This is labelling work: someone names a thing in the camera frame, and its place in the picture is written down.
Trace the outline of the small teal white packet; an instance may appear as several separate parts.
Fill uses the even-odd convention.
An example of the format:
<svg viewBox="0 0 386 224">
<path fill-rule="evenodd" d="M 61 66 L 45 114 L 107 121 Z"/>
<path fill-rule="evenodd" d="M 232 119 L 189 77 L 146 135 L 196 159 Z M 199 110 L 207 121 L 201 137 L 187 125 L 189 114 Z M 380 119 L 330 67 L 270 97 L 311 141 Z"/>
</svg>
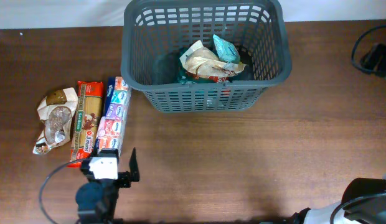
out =
<svg viewBox="0 0 386 224">
<path fill-rule="evenodd" d="M 232 43 L 220 38 L 215 34 L 213 35 L 213 41 L 218 58 L 221 61 L 234 64 L 240 63 L 240 55 Z"/>
</svg>

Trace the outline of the brown white cookie bag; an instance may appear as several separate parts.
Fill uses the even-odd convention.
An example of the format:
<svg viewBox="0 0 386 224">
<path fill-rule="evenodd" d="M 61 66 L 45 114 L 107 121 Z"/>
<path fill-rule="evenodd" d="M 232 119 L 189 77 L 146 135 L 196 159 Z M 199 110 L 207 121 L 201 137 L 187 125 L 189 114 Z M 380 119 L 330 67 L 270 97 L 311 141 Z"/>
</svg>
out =
<svg viewBox="0 0 386 224">
<path fill-rule="evenodd" d="M 77 104 L 78 95 L 73 87 L 52 91 L 40 102 L 37 112 L 44 129 L 34 145 L 34 154 L 46 154 L 70 141 Z"/>
</svg>

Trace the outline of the Kleenex tissue multipack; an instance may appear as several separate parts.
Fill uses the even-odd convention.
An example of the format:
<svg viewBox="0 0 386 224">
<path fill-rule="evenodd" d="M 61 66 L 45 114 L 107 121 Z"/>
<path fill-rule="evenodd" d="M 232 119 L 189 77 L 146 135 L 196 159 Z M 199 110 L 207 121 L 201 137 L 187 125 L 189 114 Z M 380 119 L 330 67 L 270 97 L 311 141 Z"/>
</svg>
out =
<svg viewBox="0 0 386 224">
<path fill-rule="evenodd" d="M 102 149 L 117 149 L 121 154 L 130 99 L 131 88 L 123 78 L 109 78 L 103 116 L 95 140 L 97 153 Z"/>
</svg>

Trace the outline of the orange San Remo spaghetti pack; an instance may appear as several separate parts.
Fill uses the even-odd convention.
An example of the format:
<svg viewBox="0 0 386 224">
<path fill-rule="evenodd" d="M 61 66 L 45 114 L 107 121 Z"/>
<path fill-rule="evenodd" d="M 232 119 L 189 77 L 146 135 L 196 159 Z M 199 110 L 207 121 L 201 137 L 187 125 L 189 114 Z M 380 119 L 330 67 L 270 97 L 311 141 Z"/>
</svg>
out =
<svg viewBox="0 0 386 224">
<path fill-rule="evenodd" d="M 78 81 L 78 103 L 70 161 L 87 158 L 93 151 L 103 106 L 102 82 Z"/>
</svg>

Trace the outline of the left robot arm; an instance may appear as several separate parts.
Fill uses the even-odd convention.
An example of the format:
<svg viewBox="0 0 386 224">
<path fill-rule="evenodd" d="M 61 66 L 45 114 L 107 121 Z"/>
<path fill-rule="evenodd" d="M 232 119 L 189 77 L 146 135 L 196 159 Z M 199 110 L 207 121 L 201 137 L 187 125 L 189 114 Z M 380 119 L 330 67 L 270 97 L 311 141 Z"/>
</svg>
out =
<svg viewBox="0 0 386 224">
<path fill-rule="evenodd" d="M 124 223 L 123 219 L 115 218 L 115 210 L 120 189 L 140 181 L 136 150 L 132 150 L 129 171 L 120 172 L 119 161 L 117 149 L 102 149 L 82 161 L 80 170 L 88 182 L 75 196 L 80 223 Z"/>
</svg>

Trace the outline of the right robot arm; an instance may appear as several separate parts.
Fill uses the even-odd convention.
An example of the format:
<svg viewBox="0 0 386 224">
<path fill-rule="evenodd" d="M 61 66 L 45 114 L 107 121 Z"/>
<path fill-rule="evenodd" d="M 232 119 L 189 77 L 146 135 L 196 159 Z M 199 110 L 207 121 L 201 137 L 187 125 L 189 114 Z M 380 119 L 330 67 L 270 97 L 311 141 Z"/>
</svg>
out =
<svg viewBox="0 0 386 224">
<path fill-rule="evenodd" d="M 355 61 L 359 46 L 352 49 L 352 65 L 366 74 L 386 79 L 386 45 L 374 44 Z M 322 209 L 305 208 L 282 223 L 386 223 L 386 176 L 383 179 L 356 178 L 346 188 L 342 199 Z"/>
</svg>

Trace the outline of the green Nescafe coffee bag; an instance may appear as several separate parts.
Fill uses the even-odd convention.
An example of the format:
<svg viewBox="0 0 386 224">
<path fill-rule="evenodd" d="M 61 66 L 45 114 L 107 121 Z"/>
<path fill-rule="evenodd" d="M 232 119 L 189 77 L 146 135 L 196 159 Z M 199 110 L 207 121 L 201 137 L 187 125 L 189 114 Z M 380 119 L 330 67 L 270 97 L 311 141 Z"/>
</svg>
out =
<svg viewBox="0 0 386 224">
<path fill-rule="evenodd" d="M 209 78 L 201 78 L 197 75 L 194 75 L 192 73 L 189 73 L 186 71 L 186 69 L 183 68 L 182 63 L 178 61 L 178 69 L 179 72 L 176 76 L 176 82 L 181 84 L 188 84 L 188 83 L 222 83 L 222 82 L 232 82 L 232 81 L 243 81 L 243 80 L 251 80 L 254 77 L 254 71 L 253 71 L 253 62 L 252 57 L 242 50 L 238 50 L 238 53 L 240 54 L 240 61 L 247 66 L 245 67 L 244 71 L 241 73 L 228 78 L 220 78 L 220 77 L 209 77 Z"/>
</svg>

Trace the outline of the beige paper snack bag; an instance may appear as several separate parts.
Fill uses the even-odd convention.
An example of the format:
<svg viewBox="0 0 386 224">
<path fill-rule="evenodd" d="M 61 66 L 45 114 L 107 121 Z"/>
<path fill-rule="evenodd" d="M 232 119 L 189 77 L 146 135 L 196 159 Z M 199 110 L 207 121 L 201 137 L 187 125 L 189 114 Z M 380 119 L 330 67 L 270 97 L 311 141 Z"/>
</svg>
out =
<svg viewBox="0 0 386 224">
<path fill-rule="evenodd" d="M 180 57 L 182 67 L 189 73 L 202 78 L 229 78 L 243 72 L 246 64 L 221 61 L 216 54 L 202 44 L 201 40 L 192 44 Z"/>
</svg>

